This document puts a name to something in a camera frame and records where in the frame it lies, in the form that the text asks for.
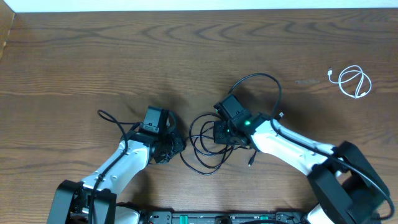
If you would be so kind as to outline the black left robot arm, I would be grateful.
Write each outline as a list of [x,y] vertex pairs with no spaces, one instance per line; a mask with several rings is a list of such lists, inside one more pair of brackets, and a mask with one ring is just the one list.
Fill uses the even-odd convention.
[[64,180],[56,189],[48,223],[144,223],[137,208],[119,205],[127,184],[150,162],[166,164],[185,149],[174,112],[150,106],[143,121],[122,130],[116,151],[79,182]]

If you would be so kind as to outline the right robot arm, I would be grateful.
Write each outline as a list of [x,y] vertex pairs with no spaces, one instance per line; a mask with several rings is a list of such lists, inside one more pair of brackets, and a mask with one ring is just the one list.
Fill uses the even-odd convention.
[[270,154],[303,173],[317,198],[305,223],[380,223],[377,210],[389,189],[364,154],[345,141],[339,146],[297,134],[267,114],[251,114],[234,95],[214,105],[220,115],[215,143],[236,143]]

